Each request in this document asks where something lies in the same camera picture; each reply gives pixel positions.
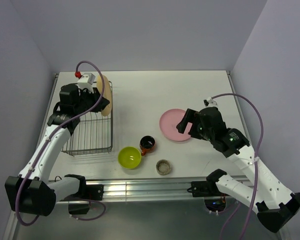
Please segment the yellow plastic plate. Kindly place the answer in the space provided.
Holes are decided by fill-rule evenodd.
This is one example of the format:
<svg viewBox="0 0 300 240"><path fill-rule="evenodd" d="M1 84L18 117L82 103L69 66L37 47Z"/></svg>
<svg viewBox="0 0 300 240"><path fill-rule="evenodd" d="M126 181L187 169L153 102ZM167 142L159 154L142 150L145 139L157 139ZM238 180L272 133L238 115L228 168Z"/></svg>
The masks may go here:
<svg viewBox="0 0 300 240"><path fill-rule="evenodd" d="M105 84L105 89L104 89L104 92L103 92L103 98L108 100L109 104L101 111L101 115L103 117L106 117L112 111L113 98L112 98L112 89L111 89L109 80L107 79L107 77L105 75L102 75L102 77L104 79L104 84ZM97 87L98 91L101 93L101 91L103 89L103 83L102 83L102 78L100 76L97 77L96 87Z"/></svg>

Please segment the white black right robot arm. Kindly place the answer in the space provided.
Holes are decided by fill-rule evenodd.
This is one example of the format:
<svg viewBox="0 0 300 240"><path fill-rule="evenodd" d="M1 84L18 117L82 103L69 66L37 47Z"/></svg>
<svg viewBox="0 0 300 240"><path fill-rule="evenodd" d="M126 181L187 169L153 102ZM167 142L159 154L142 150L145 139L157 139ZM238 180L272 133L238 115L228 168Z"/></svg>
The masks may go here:
<svg viewBox="0 0 300 240"><path fill-rule="evenodd" d="M212 195L220 192L237 199L247 207L252 206L260 223L272 233L278 232L299 210L300 192L292 192L255 156L255 150L245 135L236 128L228 128L217 107L200 111L187 109L176 126L184 133L192 126L192 138L210 142L215 150L234 163L251 181L253 189L235 180L227 172L217 169L206 177L206 189Z"/></svg>

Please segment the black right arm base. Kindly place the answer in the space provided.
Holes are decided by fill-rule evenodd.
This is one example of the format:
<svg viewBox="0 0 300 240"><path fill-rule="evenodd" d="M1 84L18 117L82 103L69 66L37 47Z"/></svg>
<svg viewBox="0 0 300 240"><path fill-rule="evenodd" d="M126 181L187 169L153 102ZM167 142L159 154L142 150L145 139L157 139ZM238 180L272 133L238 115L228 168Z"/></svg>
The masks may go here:
<svg viewBox="0 0 300 240"><path fill-rule="evenodd" d="M192 181L186 191L192 194L193 198L228 196L220 192L217 185L211 181Z"/></svg>

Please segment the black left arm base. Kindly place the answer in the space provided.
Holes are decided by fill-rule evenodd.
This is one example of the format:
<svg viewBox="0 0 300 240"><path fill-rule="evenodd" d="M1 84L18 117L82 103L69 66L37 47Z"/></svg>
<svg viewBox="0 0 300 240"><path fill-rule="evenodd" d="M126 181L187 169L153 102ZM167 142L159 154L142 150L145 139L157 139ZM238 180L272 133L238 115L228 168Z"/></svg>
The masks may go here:
<svg viewBox="0 0 300 240"><path fill-rule="evenodd" d="M88 184L83 190L65 197L62 201L74 201L78 199L101 201L103 199L103 193L103 184Z"/></svg>

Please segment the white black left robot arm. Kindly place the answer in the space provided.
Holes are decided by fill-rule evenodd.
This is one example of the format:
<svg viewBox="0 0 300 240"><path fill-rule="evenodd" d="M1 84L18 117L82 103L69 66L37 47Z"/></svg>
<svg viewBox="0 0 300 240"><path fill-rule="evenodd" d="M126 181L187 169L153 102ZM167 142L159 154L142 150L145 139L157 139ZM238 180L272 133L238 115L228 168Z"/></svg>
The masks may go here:
<svg viewBox="0 0 300 240"><path fill-rule="evenodd" d="M18 176L9 176L4 184L10 207L19 221L22 213L46 217L57 202L69 196L76 200L86 197L88 188L82 175L67 174L52 184L48 181L61 149L75 132L81 116L101 112L109 105L105 90L105 84L101 89L81 87L78 83L61 87L60 100L48 118L38 148Z"/></svg>

